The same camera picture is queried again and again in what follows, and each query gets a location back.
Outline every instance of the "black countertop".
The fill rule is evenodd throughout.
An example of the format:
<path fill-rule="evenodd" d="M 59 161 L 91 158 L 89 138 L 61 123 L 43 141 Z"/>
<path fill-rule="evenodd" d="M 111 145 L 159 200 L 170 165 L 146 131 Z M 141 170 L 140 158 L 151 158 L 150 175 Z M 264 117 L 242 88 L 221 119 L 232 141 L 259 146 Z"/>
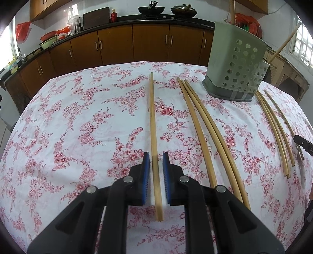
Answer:
<path fill-rule="evenodd" d="M 86 30 L 83 30 L 79 33 L 76 33 L 74 35 L 68 36 L 63 40 L 60 40 L 53 45 L 51 45 L 49 48 L 42 50 L 40 53 L 32 57 L 30 60 L 23 63 L 13 74 L 11 74 L 6 79 L 0 79 L 0 84 L 2 85 L 2 82 L 7 82 L 12 76 L 14 76 L 16 73 L 18 73 L 21 69 L 23 69 L 26 65 L 28 65 L 31 61 L 42 55 L 43 53 L 49 51 L 49 49 L 66 42 L 68 40 L 71 40 L 75 37 L 81 36 L 86 33 L 91 33 L 94 31 L 98 31 L 105 28 L 110 27 L 116 27 L 116 26 L 122 26 L 122 25 L 135 25 L 135 24 L 169 24 L 169 25 L 180 25 L 180 26 L 189 26 L 194 28 L 202 28 L 202 29 L 210 29 L 214 30 L 215 23 L 199 18 L 177 18 L 175 15 L 169 15 L 169 14 L 160 14 L 158 17 L 154 18 L 147 18 L 144 15 L 138 14 L 138 15 L 129 15 L 129 16 L 122 16 L 117 18 L 117 22 L 105 24 L 102 26 L 97 26 L 93 28 L 89 28 Z"/>

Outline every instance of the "silver screw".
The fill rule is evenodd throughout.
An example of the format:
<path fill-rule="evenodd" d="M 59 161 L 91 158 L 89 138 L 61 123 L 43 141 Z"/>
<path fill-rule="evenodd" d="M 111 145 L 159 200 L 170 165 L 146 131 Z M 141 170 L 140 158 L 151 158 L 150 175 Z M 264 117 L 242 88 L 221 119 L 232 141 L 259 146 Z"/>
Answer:
<path fill-rule="evenodd" d="M 88 192 L 89 194 L 95 193 L 96 190 L 97 190 L 96 186 L 89 186 L 89 187 L 87 188 L 87 192 Z"/>
<path fill-rule="evenodd" d="M 226 191 L 226 188 L 225 188 L 223 185 L 218 185 L 218 186 L 216 187 L 216 190 L 217 190 L 218 192 L 224 193 L 224 192 Z"/>
<path fill-rule="evenodd" d="M 179 180 L 182 182 L 182 183 L 187 183 L 189 182 L 189 177 L 186 176 L 186 175 L 183 175 L 179 178 Z"/>
<path fill-rule="evenodd" d="M 131 183 L 133 180 L 134 180 L 134 179 L 133 179 L 130 175 L 125 176 L 124 179 L 123 179 L 123 181 L 124 181 L 125 183 Z"/>

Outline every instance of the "tablecloth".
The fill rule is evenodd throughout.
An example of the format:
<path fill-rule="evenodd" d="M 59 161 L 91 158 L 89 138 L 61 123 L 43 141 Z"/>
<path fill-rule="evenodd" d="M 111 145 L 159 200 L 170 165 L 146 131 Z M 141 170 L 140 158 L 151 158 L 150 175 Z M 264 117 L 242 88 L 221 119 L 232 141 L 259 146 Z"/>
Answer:
<path fill-rule="evenodd" d="M 177 77 L 187 79 L 224 137 L 248 193 L 252 212 L 287 248 L 304 223 L 313 158 L 297 157 L 290 131 L 275 107 L 296 166 L 283 175 L 275 137 L 253 98 L 216 99 L 201 82 L 206 68 L 136 62 L 85 69 L 50 80 L 16 124 L 0 164 L 0 218 L 15 241 L 30 242 L 86 187 L 111 185 L 150 152 L 149 74 L 154 73 L 156 126 L 164 221 L 155 220 L 152 177 L 144 207 L 129 207 L 127 253 L 185 253 L 184 208 L 166 203 L 162 153 L 186 175 L 209 186 L 202 151 Z M 313 140 L 313 129 L 295 100 L 262 82 L 295 134 Z M 220 156 L 200 116 L 218 184 L 230 190 Z"/>

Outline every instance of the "gray base of utensil holder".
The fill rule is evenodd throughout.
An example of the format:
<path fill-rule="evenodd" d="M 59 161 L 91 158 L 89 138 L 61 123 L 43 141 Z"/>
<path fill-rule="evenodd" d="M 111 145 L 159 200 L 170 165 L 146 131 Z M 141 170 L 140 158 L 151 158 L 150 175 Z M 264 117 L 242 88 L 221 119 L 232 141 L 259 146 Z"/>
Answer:
<path fill-rule="evenodd" d="M 205 78 L 202 81 L 202 85 L 204 86 L 205 90 L 208 92 L 209 95 L 223 100 L 250 102 L 252 101 L 252 98 L 254 96 L 254 94 L 250 93 L 237 92 L 235 97 L 232 99 L 231 96 L 234 91 L 215 86 L 207 75 L 205 75 Z"/>

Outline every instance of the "green plastic basket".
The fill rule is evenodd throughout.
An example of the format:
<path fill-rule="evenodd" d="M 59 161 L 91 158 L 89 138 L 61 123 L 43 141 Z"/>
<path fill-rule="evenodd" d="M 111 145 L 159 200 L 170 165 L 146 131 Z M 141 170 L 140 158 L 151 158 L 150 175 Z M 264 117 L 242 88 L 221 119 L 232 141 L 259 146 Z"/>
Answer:
<path fill-rule="evenodd" d="M 215 22 L 207 74 L 202 82 L 216 98 L 252 101 L 269 64 L 263 61 L 267 45 L 248 31 Z"/>

